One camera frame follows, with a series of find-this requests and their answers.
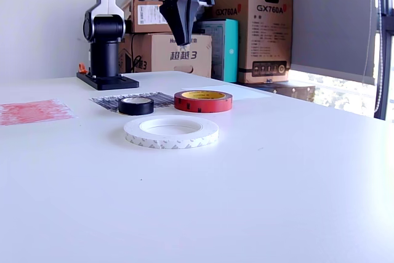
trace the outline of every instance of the teal box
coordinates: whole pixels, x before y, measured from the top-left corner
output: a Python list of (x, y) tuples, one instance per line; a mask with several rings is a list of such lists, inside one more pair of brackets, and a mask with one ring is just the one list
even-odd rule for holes
[(212, 78), (235, 83), (238, 72), (238, 21), (198, 21), (194, 33), (212, 36)]

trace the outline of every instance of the roll of tape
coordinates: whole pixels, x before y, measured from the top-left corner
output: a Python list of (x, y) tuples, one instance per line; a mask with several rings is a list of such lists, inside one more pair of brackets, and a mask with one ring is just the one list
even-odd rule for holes
[(225, 92), (186, 91), (175, 94), (175, 108), (195, 113), (224, 112), (233, 108), (233, 96)]
[(119, 112), (126, 115), (147, 115), (155, 109), (154, 101), (145, 97), (120, 99), (118, 104)]
[(219, 127), (210, 120), (192, 116), (149, 116), (124, 126), (126, 140), (155, 149), (196, 148), (214, 143)]

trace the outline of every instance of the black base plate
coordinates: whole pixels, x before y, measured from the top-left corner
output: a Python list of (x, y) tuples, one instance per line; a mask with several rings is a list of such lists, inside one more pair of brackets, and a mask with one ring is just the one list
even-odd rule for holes
[(76, 77), (98, 91), (109, 91), (112, 89), (135, 89), (140, 83), (124, 76), (93, 78), (89, 74), (77, 73)]

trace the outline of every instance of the black electrical tape roll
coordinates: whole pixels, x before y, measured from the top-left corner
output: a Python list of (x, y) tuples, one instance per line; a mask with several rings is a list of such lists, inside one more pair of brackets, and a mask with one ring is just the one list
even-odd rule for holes
[(146, 115), (154, 110), (154, 101), (145, 97), (124, 98), (118, 103), (119, 112), (126, 115)]

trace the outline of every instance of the white double-sided tape roll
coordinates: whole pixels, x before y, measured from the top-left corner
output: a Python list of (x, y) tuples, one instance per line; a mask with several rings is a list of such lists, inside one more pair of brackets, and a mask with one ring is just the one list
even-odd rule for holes
[(214, 143), (219, 127), (210, 120), (192, 116), (148, 116), (124, 126), (126, 140), (155, 149), (186, 149)]

